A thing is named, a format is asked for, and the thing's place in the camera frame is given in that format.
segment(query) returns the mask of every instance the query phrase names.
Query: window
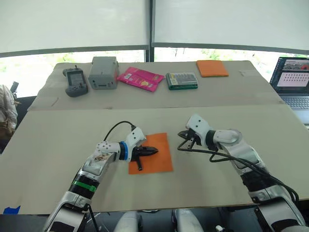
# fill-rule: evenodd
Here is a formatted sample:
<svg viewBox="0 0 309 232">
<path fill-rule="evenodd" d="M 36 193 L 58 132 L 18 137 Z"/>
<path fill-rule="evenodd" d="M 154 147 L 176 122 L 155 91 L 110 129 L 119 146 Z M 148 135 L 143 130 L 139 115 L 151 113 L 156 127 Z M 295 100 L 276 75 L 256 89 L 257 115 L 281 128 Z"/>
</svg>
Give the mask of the window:
<svg viewBox="0 0 309 232">
<path fill-rule="evenodd" d="M 116 56 L 118 62 L 144 62 L 144 50 L 73 52 L 0 58 L 0 83 L 19 83 L 17 97 L 36 96 L 54 66 L 61 62 L 91 62 L 94 56 Z"/>
<path fill-rule="evenodd" d="M 197 61 L 199 59 L 250 60 L 269 82 L 279 57 L 309 57 L 307 55 L 229 49 L 161 48 L 154 49 L 154 61 Z"/>
</svg>

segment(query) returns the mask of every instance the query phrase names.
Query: laptop keyboard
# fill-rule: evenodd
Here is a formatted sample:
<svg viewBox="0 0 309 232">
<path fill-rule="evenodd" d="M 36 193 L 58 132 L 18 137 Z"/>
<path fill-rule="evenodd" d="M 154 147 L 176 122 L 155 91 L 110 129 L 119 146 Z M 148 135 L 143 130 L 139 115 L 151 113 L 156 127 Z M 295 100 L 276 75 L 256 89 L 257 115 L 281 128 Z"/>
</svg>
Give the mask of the laptop keyboard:
<svg viewBox="0 0 309 232">
<path fill-rule="evenodd" d="M 294 110 L 309 109 L 308 98 L 284 98 L 284 101 Z"/>
</svg>

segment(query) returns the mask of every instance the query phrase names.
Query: packaging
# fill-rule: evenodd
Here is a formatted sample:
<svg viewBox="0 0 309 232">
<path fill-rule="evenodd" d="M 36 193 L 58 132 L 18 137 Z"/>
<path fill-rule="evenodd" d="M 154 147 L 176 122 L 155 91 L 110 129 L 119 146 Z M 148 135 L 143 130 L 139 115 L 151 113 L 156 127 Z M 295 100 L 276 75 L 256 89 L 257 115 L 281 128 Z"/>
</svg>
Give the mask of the packaging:
<svg viewBox="0 0 309 232">
<path fill-rule="evenodd" d="M 119 75 L 117 80 L 126 84 L 155 92 L 158 84 L 164 79 L 163 75 L 145 70 L 129 67 L 124 74 Z"/>
</svg>

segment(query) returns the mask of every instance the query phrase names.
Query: device screen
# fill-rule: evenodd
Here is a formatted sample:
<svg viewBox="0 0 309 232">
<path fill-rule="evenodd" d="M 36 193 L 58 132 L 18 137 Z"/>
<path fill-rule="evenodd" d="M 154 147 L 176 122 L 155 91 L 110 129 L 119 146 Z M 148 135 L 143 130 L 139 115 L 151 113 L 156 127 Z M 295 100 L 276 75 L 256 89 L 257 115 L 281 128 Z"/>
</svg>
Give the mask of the device screen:
<svg viewBox="0 0 309 232">
<path fill-rule="evenodd" d="M 69 77 L 70 86 L 79 85 L 84 83 L 83 76 L 81 73 L 71 73 Z"/>
<path fill-rule="evenodd" d="M 309 93 L 309 59 L 279 58 L 270 83 L 278 93 Z"/>
</svg>

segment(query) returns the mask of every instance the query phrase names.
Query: gray box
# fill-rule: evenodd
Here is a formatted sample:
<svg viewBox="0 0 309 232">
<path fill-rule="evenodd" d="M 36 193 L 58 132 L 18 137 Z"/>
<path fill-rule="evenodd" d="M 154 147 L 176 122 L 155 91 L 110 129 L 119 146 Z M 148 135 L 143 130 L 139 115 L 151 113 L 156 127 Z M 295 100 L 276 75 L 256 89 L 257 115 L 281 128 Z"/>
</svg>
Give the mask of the gray box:
<svg viewBox="0 0 309 232">
<path fill-rule="evenodd" d="M 116 57 L 93 57 L 88 81 L 93 89 L 117 88 L 119 66 Z"/>
</svg>

